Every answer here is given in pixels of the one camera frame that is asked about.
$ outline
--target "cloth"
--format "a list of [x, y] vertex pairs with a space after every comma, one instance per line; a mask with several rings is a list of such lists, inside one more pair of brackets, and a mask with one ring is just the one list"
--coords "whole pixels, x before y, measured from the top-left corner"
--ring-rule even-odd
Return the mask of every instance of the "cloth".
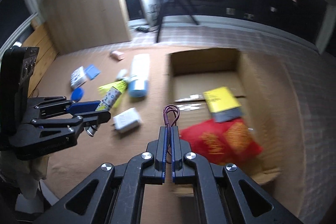
[[241, 118], [221, 123], [210, 119], [181, 130], [180, 136], [190, 143], [194, 153], [218, 165], [239, 166], [263, 151]]
[[0, 152], [0, 176], [19, 187], [26, 199], [33, 199], [40, 179], [46, 179], [49, 155], [34, 160], [18, 160], [12, 151]]

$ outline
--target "small blue box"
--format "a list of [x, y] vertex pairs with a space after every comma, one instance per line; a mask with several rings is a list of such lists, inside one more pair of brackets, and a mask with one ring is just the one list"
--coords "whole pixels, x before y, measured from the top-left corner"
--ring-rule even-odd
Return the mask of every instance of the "small blue box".
[[90, 80], [93, 80], [100, 74], [100, 70], [98, 70], [94, 65], [90, 65], [85, 69], [85, 73]]

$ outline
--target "window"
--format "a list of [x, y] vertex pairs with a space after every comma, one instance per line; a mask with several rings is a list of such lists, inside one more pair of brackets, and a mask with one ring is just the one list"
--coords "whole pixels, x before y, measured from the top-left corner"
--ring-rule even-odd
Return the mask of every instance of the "window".
[[24, 0], [0, 2], [0, 47], [30, 15]]

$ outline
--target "black device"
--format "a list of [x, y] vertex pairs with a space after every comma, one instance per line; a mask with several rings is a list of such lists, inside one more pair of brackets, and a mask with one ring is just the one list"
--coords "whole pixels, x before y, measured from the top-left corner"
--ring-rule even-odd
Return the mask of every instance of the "black device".
[[[38, 52], [38, 47], [15, 47], [5, 51], [1, 62], [0, 150], [13, 150], [19, 160], [75, 146], [84, 127], [111, 118], [108, 111], [94, 111], [90, 102], [76, 104], [63, 96], [28, 98]], [[70, 107], [78, 110], [72, 118], [49, 119], [71, 113]]]
[[173, 4], [173, 5], [179, 4], [181, 6], [181, 8], [184, 10], [184, 12], [186, 12], [187, 15], [190, 16], [192, 21], [196, 25], [199, 25], [199, 22], [193, 16], [193, 12], [196, 12], [195, 6], [192, 4], [191, 0], [184, 0], [184, 1], [186, 1], [188, 3], [188, 5], [191, 7], [192, 11], [190, 11], [181, 0], [160, 0], [160, 6], [161, 7], [160, 7], [159, 15], [157, 17], [157, 23], [156, 23], [156, 25], [159, 26], [158, 29], [157, 29], [156, 43], [160, 42], [160, 32], [161, 32], [161, 28], [162, 28], [163, 17], [166, 15], [167, 8], [170, 4]]

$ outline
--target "brown cable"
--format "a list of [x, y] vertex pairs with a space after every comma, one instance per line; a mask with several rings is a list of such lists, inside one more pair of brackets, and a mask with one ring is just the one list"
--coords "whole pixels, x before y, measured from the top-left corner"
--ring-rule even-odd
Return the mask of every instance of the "brown cable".
[[[171, 123], [169, 121], [169, 116], [168, 116], [169, 112], [173, 112], [174, 117], [175, 117], [175, 119]], [[166, 129], [167, 129], [167, 132], [168, 132], [168, 146], [167, 146], [167, 151], [166, 152], [169, 155], [171, 155], [171, 153], [169, 152], [169, 148], [171, 148], [171, 127], [176, 125], [179, 117], [180, 117], [180, 109], [176, 105], [167, 105], [163, 109], [163, 120], [164, 120]]]

